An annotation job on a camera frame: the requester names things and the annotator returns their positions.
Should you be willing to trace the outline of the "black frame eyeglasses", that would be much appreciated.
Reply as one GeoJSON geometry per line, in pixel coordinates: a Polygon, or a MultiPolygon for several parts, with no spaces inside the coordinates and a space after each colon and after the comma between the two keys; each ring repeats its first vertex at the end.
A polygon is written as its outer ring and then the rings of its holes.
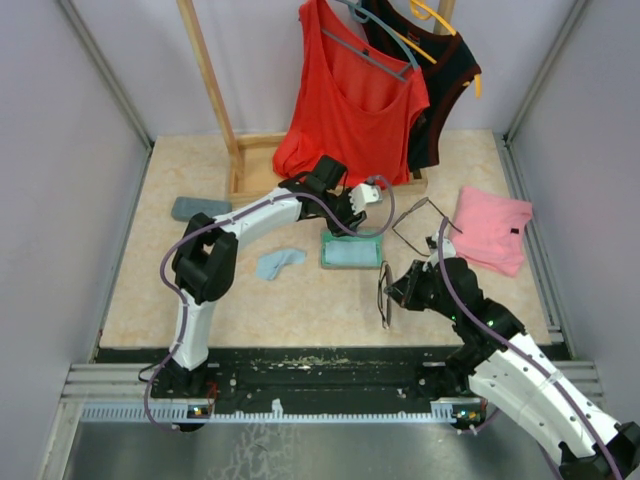
{"type": "Polygon", "coordinates": [[[384,260],[380,265],[378,274],[376,305],[381,318],[382,328],[385,330],[391,327],[393,300],[390,298],[388,290],[393,283],[391,266],[384,260]]]}

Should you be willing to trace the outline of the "grey glasses case green lining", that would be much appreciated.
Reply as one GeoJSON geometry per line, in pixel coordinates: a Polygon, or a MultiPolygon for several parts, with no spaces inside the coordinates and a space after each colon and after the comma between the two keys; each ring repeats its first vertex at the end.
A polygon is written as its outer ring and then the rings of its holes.
{"type": "Polygon", "coordinates": [[[358,235],[350,235],[345,234],[342,236],[336,236],[331,233],[329,230],[324,230],[320,235],[320,266],[323,269],[328,270],[371,270],[377,269],[380,267],[381,263],[384,260],[383,253],[383,236],[376,235],[374,236],[372,232],[365,231],[361,232],[358,235]],[[339,242],[373,242],[376,244],[377,253],[378,253],[378,264],[372,267],[355,267],[355,266],[333,266],[329,265],[324,260],[324,250],[327,243],[331,241],[339,241],[339,242]]]}

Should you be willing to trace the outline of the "light blue cleaning cloth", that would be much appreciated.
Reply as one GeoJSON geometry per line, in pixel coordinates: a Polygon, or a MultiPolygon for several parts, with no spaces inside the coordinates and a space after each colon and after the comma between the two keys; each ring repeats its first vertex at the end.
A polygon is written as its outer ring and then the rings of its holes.
{"type": "Polygon", "coordinates": [[[257,261],[256,276],[266,281],[272,281],[277,278],[285,266],[303,264],[305,260],[306,252],[295,248],[264,254],[257,261]]]}

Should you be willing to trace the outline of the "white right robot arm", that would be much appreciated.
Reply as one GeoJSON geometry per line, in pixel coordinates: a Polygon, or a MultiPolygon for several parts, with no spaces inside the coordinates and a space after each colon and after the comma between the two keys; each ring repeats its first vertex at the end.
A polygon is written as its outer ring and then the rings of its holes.
{"type": "Polygon", "coordinates": [[[466,260],[415,260],[379,291],[408,311],[452,321],[462,345],[443,367],[441,396],[481,397],[526,431],[563,479],[626,479],[639,466],[639,426],[621,423],[560,371],[504,305],[485,296],[466,260]]]}

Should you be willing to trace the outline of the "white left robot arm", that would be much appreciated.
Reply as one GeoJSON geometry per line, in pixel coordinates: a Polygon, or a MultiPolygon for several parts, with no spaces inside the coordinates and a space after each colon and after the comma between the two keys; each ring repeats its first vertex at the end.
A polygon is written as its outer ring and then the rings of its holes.
{"type": "Polygon", "coordinates": [[[323,218],[331,233],[345,236],[367,218],[366,209],[381,200],[372,178],[335,191],[347,168],[323,156],[311,171],[281,181],[264,197],[238,210],[210,217],[195,214],[178,246],[163,260],[175,280],[161,276],[179,298],[176,333],[169,363],[172,383],[184,395],[201,394],[208,384],[208,335],[216,303],[231,288],[239,252],[272,231],[299,221],[323,218]]]}

